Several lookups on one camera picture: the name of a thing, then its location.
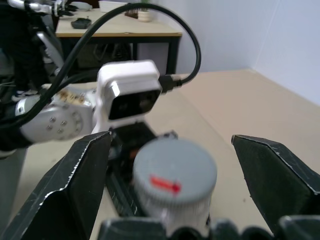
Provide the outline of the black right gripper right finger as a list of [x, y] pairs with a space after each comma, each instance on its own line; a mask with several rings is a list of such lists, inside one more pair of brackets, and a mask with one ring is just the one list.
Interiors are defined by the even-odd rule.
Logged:
[[250, 196], [277, 240], [320, 238], [320, 175], [282, 143], [233, 135]]

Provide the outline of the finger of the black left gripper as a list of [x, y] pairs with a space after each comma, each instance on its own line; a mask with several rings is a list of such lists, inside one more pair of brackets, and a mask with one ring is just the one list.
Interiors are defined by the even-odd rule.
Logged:
[[118, 171], [106, 174], [106, 188], [120, 217], [146, 217], [134, 191], [132, 176]]

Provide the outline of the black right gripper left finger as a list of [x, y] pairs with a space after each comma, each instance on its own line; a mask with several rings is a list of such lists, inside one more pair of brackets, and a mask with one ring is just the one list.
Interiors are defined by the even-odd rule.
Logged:
[[88, 240], [102, 200], [112, 142], [87, 135], [42, 177], [2, 240]]

